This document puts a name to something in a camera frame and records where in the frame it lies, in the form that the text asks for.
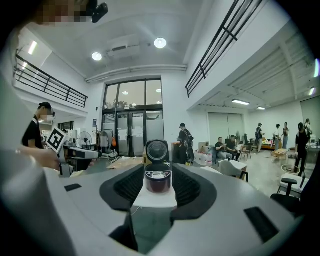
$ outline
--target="electric fan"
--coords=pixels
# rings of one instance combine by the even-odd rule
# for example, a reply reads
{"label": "electric fan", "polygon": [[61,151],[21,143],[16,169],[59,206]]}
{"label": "electric fan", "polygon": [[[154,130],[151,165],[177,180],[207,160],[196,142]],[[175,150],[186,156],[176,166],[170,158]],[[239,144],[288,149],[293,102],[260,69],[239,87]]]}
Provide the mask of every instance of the electric fan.
{"label": "electric fan", "polygon": [[92,143],[91,135],[86,131],[81,132],[78,136],[78,143],[81,148],[88,149],[88,145],[90,147]]}

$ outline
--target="floor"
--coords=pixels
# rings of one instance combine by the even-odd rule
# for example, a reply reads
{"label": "floor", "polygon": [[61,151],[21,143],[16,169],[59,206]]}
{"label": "floor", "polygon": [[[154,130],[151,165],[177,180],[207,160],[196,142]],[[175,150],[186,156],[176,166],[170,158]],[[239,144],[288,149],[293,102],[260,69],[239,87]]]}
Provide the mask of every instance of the floor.
{"label": "floor", "polygon": [[[249,184],[258,191],[264,193],[267,197],[276,193],[279,188],[281,176],[284,172],[281,169],[283,162],[271,156],[271,151],[262,150],[261,153],[251,153],[250,156],[240,159],[240,162],[247,164],[249,172]],[[293,159],[287,159],[286,163],[294,164]],[[109,161],[100,159],[93,167],[90,168],[90,174],[101,173],[106,171]],[[307,164],[305,173],[309,178],[312,174],[314,164]],[[139,252],[147,254],[159,241],[169,232],[171,228],[169,208],[138,208],[132,207],[131,214],[133,229],[135,231],[136,241]]]}

